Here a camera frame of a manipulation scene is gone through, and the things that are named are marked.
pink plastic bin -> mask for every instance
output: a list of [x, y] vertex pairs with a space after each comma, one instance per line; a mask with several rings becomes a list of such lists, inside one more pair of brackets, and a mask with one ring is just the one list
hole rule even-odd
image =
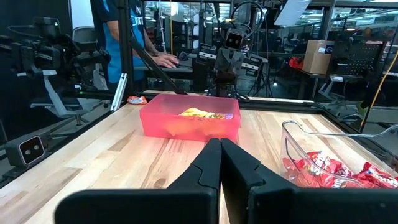
[[[234, 116], [227, 120], [179, 115], [189, 108]], [[160, 94], [141, 108], [139, 114], [144, 134], [160, 138], [194, 141], [229, 138], [236, 141], [241, 125], [238, 101], [231, 98]]]

wooden tabletop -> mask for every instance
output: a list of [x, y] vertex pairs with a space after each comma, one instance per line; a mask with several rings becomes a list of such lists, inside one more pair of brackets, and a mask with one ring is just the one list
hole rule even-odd
[[[205, 143], [144, 136], [140, 108], [123, 106], [0, 189], [0, 223], [53, 223], [57, 204], [83, 189], [166, 188]], [[241, 116], [238, 144], [276, 172], [282, 122], [292, 119], [308, 130], [340, 132], [321, 115], [241, 110]], [[304, 146], [311, 144], [305, 139], [298, 141]], [[345, 162], [353, 166], [361, 166], [364, 161], [380, 162], [354, 144], [347, 144], [345, 149], [334, 153], [347, 153], [352, 160]], [[229, 223], [223, 196], [220, 223]]]

clear plastic bowl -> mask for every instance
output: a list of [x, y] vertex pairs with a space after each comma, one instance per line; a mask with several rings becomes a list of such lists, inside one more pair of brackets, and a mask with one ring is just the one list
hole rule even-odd
[[[233, 114], [232, 119], [180, 116], [189, 108]], [[146, 136], [193, 141], [229, 138], [236, 141], [241, 124], [237, 99], [191, 95], [160, 94], [140, 110]]]
[[317, 163], [308, 155], [308, 152], [322, 152], [321, 158], [329, 157], [328, 161], [333, 159], [341, 162], [353, 174], [361, 172], [365, 162], [370, 162], [379, 170], [396, 177], [398, 163], [394, 149], [378, 147], [370, 149], [363, 146], [368, 140], [383, 140], [387, 136], [396, 135], [396, 131], [398, 131], [398, 126], [390, 127], [380, 134], [314, 133], [304, 131], [296, 121], [285, 121], [282, 123], [279, 175], [300, 187], [325, 187], [324, 180], [330, 179], [333, 179], [334, 184], [327, 187], [364, 187], [361, 182], [342, 176], [344, 174], [336, 175], [328, 172], [323, 169], [322, 159], [321, 163], [319, 161]]

